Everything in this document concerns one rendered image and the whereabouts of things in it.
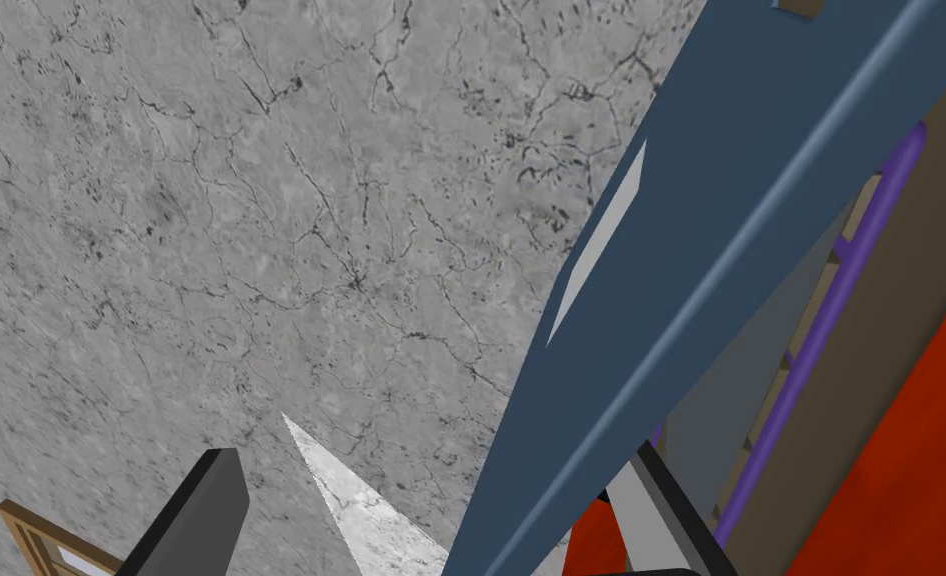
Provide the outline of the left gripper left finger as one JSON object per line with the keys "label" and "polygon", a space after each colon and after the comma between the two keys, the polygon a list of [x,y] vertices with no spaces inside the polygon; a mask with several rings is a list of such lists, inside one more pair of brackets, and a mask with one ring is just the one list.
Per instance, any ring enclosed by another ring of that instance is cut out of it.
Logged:
{"label": "left gripper left finger", "polygon": [[249,503],[239,451],[206,450],[115,576],[226,576]]}

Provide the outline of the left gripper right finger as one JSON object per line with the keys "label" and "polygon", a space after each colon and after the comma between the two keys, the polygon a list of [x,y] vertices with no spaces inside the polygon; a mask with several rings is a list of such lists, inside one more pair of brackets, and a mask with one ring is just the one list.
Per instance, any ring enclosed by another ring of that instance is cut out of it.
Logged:
{"label": "left gripper right finger", "polygon": [[627,550],[621,576],[738,576],[650,442],[606,493]]}

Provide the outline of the blue cupboard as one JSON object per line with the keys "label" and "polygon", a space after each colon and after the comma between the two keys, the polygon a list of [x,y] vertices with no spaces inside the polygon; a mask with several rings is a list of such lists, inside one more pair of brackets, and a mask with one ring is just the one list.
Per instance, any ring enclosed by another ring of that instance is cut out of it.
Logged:
{"label": "blue cupboard", "polygon": [[441,576],[532,576],[946,89],[946,0],[706,0],[556,279]]}

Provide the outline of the wooden framed window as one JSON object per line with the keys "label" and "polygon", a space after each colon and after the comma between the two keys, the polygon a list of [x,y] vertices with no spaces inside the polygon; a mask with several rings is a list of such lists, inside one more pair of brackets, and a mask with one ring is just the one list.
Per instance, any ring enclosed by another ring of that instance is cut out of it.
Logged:
{"label": "wooden framed window", "polygon": [[121,568],[121,559],[9,499],[0,516],[33,576],[115,576]]}

